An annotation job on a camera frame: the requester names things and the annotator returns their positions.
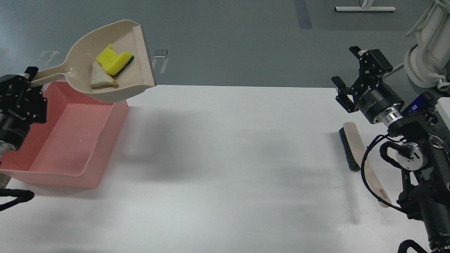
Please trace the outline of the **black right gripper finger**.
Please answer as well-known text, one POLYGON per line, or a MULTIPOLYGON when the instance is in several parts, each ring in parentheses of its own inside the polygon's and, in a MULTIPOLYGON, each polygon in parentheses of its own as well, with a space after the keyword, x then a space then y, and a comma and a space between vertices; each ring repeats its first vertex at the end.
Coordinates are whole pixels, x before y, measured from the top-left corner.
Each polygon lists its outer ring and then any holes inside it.
POLYGON ((352 87, 347 87, 347 85, 339 76, 331 77, 331 81, 336 86, 337 92, 354 92, 354 89, 352 87))
POLYGON ((336 101, 344 108, 347 113, 354 113, 359 111, 355 102, 349 98, 348 94, 338 93, 336 101))

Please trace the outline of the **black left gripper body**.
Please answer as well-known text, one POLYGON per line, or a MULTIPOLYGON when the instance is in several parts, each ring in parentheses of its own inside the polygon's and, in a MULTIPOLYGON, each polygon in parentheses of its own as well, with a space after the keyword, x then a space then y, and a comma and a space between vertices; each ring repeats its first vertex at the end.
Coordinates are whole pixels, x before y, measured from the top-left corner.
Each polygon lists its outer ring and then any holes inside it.
POLYGON ((38 67, 28 67, 21 74, 7 74, 0 79, 0 150, 18 151, 31 125, 47 122, 47 99, 42 86, 31 87, 38 67))

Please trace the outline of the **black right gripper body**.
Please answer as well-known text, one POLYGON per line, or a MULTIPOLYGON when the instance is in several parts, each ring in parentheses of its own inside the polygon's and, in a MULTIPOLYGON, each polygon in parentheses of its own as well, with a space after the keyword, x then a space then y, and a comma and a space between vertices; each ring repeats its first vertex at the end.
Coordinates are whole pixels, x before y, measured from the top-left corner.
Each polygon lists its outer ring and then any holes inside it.
POLYGON ((393 70, 391 63, 378 49, 353 48, 352 53, 359 60, 359 75, 352 85, 357 109, 371 124, 392 125, 402 119, 404 101, 383 79, 393 70))

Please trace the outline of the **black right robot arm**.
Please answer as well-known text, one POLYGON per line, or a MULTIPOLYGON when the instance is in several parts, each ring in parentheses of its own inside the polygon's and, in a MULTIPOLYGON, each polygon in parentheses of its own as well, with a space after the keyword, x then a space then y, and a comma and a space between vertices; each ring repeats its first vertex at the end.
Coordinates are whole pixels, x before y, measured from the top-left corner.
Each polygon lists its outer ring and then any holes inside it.
POLYGON ((384 83, 393 71, 380 50, 349 48, 359 61, 359 75, 351 87, 338 76, 336 101, 348 112, 361 111, 371 124, 383 123, 387 134, 376 136, 365 149, 360 173, 368 191, 381 203, 424 223, 433 253, 449 252, 449 129, 437 111, 440 93, 425 91, 410 105, 384 83), (380 143, 381 158, 400 169, 403 190, 397 206, 370 188, 365 162, 380 143))

